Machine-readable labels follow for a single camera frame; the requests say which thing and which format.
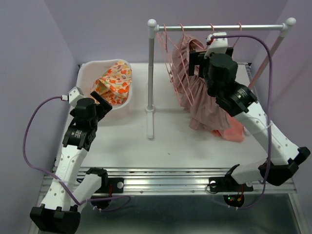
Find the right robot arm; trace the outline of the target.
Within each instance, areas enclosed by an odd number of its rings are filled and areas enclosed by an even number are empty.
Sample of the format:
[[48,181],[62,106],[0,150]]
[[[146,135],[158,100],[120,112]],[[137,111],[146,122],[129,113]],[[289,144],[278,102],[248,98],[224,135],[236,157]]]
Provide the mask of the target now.
[[307,147],[292,143],[267,117],[255,94],[236,82],[238,64],[231,57],[232,48],[224,53],[192,50],[189,54],[190,76],[199,66],[199,77],[206,83],[208,95],[231,117],[241,123],[268,154],[267,159],[245,165],[234,165],[224,176],[211,177],[211,193],[253,190],[254,181],[280,186],[290,179],[310,156]]

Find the dusty pink ruffled skirt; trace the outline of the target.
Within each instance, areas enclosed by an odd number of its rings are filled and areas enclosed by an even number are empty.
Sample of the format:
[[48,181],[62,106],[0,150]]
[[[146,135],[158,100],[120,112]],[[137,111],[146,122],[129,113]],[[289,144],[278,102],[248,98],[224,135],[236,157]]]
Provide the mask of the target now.
[[[182,45],[182,55],[184,58],[186,71],[188,74],[189,52],[196,50],[200,52],[204,49],[203,44],[195,37],[185,34],[185,39]],[[174,51],[174,62],[180,63],[180,58],[176,58]],[[193,107],[189,105],[187,98],[182,97],[182,107],[189,112],[191,119],[189,127],[194,130],[225,130],[230,128],[228,114],[221,109],[215,102],[215,98],[207,94],[206,84],[202,78],[198,76],[198,67],[195,68],[195,74],[189,76],[190,85],[194,103]]]

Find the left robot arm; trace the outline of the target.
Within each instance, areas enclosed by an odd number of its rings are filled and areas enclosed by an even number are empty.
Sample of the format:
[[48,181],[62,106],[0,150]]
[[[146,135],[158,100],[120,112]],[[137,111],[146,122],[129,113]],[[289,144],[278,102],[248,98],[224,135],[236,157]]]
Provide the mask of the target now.
[[79,98],[78,89],[69,94],[73,119],[62,141],[59,165],[40,206],[30,212],[30,218],[41,231],[74,234],[87,201],[95,191],[104,192],[108,188],[107,171],[100,168],[89,169],[79,186],[74,187],[81,164],[96,137],[98,122],[112,109],[97,92],[90,95]]

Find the coral pink skirt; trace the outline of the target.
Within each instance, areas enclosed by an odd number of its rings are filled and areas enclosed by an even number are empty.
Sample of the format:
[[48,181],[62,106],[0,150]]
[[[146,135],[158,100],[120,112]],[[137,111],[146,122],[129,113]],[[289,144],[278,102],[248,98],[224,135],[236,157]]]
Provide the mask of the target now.
[[230,128],[225,130],[213,130],[212,135],[227,141],[242,142],[244,140],[244,127],[234,118],[229,120]]

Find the floral orange yellow skirt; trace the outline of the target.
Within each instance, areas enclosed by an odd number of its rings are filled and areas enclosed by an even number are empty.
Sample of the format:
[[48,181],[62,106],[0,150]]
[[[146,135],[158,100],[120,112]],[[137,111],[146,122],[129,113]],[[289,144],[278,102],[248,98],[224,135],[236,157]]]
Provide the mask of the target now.
[[93,82],[91,92],[96,91],[113,106],[122,105],[128,99],[131,83],[131,67],[118,60]]

